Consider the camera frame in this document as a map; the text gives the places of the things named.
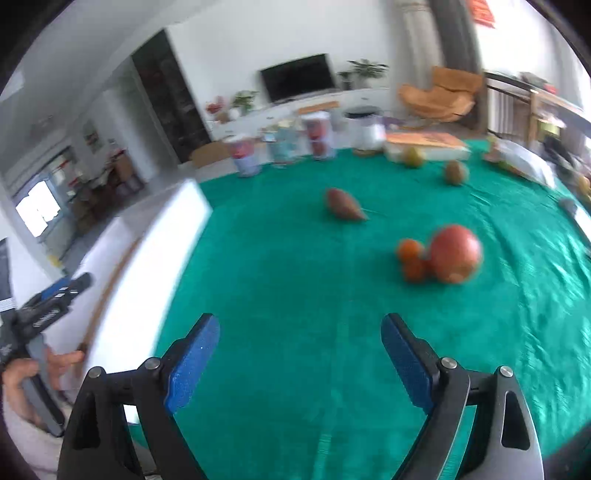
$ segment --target metal screw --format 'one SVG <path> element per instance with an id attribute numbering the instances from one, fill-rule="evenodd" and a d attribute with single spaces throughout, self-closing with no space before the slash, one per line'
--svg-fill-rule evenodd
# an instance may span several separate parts
<path id="1" fill-rule="evenodd" d="M 160 358 L 151 356 L 144 362 L 144 367 L 148 370 L 156 370 L 160 366 Z"/>
<path id="2" fill-rule="evenodd" d="M 101 372 L 102 372 L 101 367 L 92 367 L 90 370 L 88 370 L 88 376 L 91 378 L 96 378 L 96 377 L 100 376 Z"/>
<path id="3" fill-rule="evenodd" d="M 503 377 L 507 377 L 507 378 L 511 378 L 513 376 L 513 370 L 511 369 L 511 367 L 508 367 L 506 365 L 503 365 L 499 371 L 501 372 L 501 375 L 503 375 Z"/>
<path id="4" fill-rule="evenodd" d="M 448 356 L 444 356 L 441 359 L 441 364 L 445 367 L 445 368 L 449 368 L 451 370 L 453 370 L 454 368 L 457 367 L 457 362 L 453 359 L 450 358 Z"/>

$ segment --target small orange fruit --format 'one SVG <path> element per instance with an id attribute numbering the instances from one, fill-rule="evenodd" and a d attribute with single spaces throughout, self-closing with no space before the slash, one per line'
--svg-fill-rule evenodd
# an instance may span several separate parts
<path id="1" fill-rule="evenodd" d="M 425 247 L 421 242 L 417 242 L 411 238 L 401 240 L 396 249 L 396 255 L 402 263 L 406 263 L 414 258 L 420 258 Z"/>
<path id="2" fill-rule="evenodd" d="M 408 283 L 423 283 L 428 276 L 427 264 L 420 257 L 412 258 L 402 266 L 402 274 Z"/>

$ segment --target window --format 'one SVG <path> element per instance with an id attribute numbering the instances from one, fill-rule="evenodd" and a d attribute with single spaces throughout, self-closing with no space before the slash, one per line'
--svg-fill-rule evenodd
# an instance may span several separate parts
<path id="1" fill-rule="evenodd" d="M 38 237 L 59 213 L 60 206 L 47 182 L 38 182 L 17 205 L 17 212 L 31 233 Z"/>

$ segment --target gray curtain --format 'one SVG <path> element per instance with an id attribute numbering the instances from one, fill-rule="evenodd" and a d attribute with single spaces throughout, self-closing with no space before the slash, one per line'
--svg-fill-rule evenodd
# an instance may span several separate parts
<path id="1" fill-rule="evenodd" d="M 472 14 L 465 0 L 429 0 L 429 3 L 441 38 L 445 66 L 481 74 L 482 62 L 478 39 Z M 486 88 L 483 88 L 476 105 L 460 123 L 485 132 L 487 117 Z"/>

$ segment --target hand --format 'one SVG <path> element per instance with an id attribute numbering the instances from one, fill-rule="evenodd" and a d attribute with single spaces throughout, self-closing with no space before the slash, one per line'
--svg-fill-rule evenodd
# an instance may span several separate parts
<path id="1" fill-rule="evenodd" d="M 60 377 L 74 364 L 82 362 L 84 353 L 75 351 L 56 355 L 47 347 L 47 373 L 52 388 L 60 389 Z M 2 373 L 2 383 L 8 404 L 22 419 L 34 423 L 38 427 L 43 425 L 39 415 L 25 397 L 22 389 L 22 381 L 34 377 L 39 371 L 39 364 L 30 358 L 17 358 L 10 362 Z"/>

